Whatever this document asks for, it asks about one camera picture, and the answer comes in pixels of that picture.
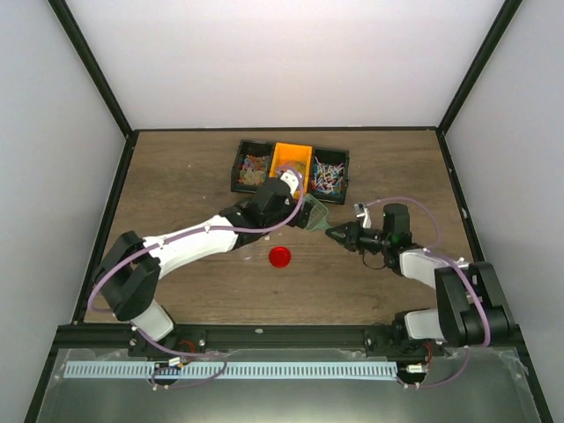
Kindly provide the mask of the green slotted plastic scoop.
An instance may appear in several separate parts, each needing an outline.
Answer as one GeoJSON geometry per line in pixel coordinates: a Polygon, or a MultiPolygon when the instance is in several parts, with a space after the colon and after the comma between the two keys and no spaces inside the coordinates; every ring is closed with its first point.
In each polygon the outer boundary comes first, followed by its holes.
{"type": "Polygon", "coordinates": [[[329,209],[320,200],[318,200],[311,194],[307,194],[304,200],[304,208],[309,208],[308,223],[306,224],[305,229],[309,232],[325,232],[327,229],[329,229],[329,209]]]}

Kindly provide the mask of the black bin with popsicle candies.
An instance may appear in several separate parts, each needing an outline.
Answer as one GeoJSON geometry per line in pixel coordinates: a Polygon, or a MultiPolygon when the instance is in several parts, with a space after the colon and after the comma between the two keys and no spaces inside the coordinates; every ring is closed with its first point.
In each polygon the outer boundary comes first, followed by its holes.
{"type": "Polygon", "coordinates": [[[275,143],[242,139],[231,170],[232,192],[254,193],[269,178],[275,143]]]}

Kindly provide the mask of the orange bin with gummies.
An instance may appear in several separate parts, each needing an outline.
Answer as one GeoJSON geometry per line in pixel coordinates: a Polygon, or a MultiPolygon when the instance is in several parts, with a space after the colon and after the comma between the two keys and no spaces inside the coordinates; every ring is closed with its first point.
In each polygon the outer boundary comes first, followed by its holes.
{"type": "Polygon", "coordinates": [[[300,174],[304,193],[307,193],[312,155],[313,147],[310,145],[276,143],[272,155],[269,177],[276,176],[283,167],[292,167],[300,174]]]}

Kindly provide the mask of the black bin with lollipops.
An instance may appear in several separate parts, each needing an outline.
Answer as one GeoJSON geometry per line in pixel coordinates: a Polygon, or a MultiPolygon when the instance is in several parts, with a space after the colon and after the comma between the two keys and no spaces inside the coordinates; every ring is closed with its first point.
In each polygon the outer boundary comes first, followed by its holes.
{"type": "Polygon", "coordinates": [[[308,193],[330,204],[344,204],[349,185],[348,150],[314,147],[310,161],[308,193]]]}

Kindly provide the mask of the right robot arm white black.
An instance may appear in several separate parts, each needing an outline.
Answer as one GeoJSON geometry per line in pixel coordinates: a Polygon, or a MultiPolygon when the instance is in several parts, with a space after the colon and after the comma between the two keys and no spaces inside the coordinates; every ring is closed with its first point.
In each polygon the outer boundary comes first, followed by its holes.
{"type": "Polygon", "coordinates": [[[435,308],[396,315],[391,343],[398,353],[413,354],[427,340],[489,346],[515,333],[515,319],[490,263],[455,261],[415,243],[405,204],[386,204],[380,229],[371,226],[364,204],[355,210],[355,220],[329,227],[325,234],[351,252],[380,254],[385,268],[435,292],[435,308]]]}

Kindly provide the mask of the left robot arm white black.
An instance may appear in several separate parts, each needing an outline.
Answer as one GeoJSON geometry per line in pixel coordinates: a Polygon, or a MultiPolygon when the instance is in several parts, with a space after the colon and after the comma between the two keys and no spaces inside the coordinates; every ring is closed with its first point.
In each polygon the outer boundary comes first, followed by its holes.
{"type": "Polygon", "coordinates": [[[93,275],[89,310],[102,296],[107,312],[130,323],[159,355],[180,355],[174,320],[154,298],[158,283],[182,266],[240,249],[291,223],[301,212],[304,195],[302,177],[287,169],[251,197],[198,225],[145,238],[133,231],[122,234],[93,275]]]}

